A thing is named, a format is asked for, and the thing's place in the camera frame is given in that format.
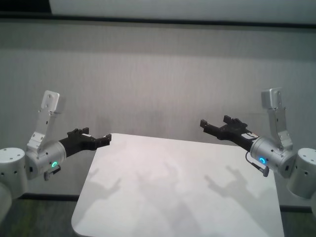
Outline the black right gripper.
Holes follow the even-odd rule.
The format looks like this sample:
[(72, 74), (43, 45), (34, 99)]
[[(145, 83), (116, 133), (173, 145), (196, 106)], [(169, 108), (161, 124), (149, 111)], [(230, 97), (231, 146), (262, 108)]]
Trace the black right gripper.
[(204, 133), (216, 136), (219, 140), (231, 141), (246, 151), (250, 151), (253, 142), (259, 136), (249, 131), (247, 129), (248, 125), (238, 118), (231, 118), (228, 115), (224, 115), (223, 122), (226, 125), (218, 128), (201, 119), (200, 127)]

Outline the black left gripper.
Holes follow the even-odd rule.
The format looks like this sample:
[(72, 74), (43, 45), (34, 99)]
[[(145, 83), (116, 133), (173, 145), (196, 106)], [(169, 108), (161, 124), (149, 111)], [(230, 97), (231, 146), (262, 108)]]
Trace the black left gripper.
[(70, 157), (81, 151), (95, 151), (97, 148), (110, 145), (112, 135), (101, 138), (93, 138), (89, 135), (89, 128), (75, 128), (67, 133), (68, 137), (59, 140), (65, 149), (66, 157)]

